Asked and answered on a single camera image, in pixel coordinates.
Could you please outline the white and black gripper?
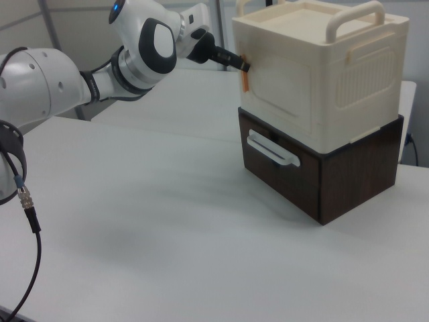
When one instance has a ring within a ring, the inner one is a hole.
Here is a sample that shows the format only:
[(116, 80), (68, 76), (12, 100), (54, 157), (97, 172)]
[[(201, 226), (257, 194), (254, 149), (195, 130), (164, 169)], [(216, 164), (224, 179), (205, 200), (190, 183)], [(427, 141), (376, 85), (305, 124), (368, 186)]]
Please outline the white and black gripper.
[(180, 13), (181, 28), (176, 41), (176, 53), (179, 58), (186, 58), (198, 64), (212, 60), (249, 72), (251, 67), (241, 56), (220, 46), (215, 46), (215, 37), (210, 33), (208, 7), (199, 3)]

